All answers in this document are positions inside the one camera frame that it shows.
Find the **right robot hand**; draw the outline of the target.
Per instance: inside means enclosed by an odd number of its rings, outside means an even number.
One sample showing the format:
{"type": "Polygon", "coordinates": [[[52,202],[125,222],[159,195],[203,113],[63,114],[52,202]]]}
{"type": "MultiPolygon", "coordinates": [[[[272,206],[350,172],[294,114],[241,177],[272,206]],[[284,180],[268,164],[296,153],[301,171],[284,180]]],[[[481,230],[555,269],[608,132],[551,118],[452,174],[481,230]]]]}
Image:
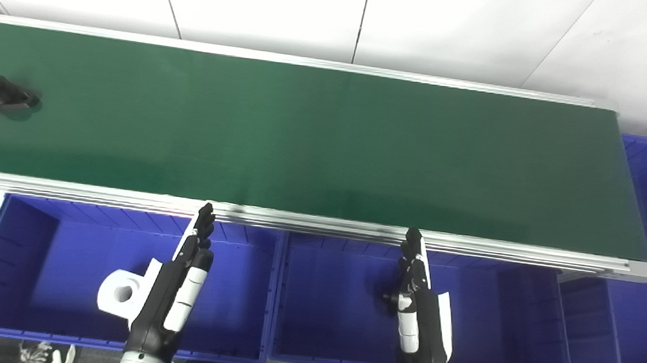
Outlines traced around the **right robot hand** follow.
{"type": "Polygon", "coordinates": [[[398,281],[382,295],[397,322],[396,363],[448,363],[452,356],[450,294],[433,292],[425,239],[409,227],[400,243],[398,281]]]}

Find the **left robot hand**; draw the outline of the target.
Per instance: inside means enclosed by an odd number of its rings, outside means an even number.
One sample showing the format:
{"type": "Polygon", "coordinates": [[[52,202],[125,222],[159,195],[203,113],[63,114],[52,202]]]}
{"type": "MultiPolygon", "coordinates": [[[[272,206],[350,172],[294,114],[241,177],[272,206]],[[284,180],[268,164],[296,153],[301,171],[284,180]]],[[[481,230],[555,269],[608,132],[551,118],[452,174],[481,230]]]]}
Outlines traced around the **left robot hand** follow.
{"type": "Polygon", "coordinates": [[[201,207],[173,258],[160,266],[131,322],[119,363],[172,363],[182,331],[211,270],[214,207],[201,207]]]}

